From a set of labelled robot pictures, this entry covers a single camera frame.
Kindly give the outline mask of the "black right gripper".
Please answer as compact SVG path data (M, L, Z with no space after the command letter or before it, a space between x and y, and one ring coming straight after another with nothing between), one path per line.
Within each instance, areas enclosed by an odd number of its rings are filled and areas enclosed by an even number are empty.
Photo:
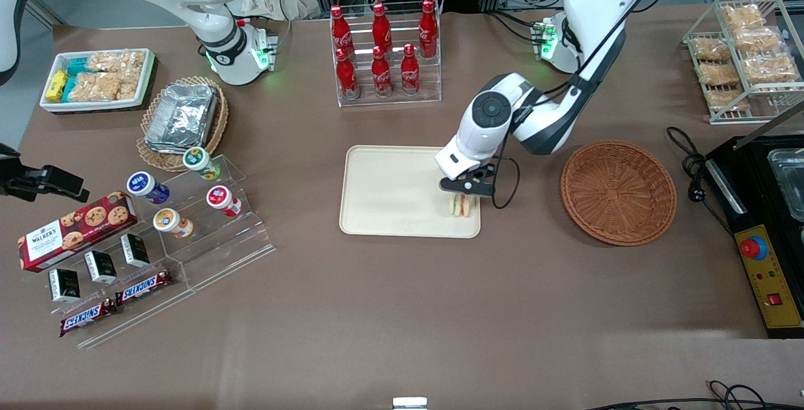
M24 166L20 153L1 144L1 195L34 202L38 195L54 195L88 202L90 192L83 188L84 179L55 166Z

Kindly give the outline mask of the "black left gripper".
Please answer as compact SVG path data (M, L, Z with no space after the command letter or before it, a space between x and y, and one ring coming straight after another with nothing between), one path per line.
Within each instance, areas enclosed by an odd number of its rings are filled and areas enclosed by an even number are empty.
M457 198L458 193L466 195L466 201L475 202L476 196L491 198L495 192L494 179L496 166L485 165L450 179L447 176L440 179L439 187L443 192L450 192L450 199Z

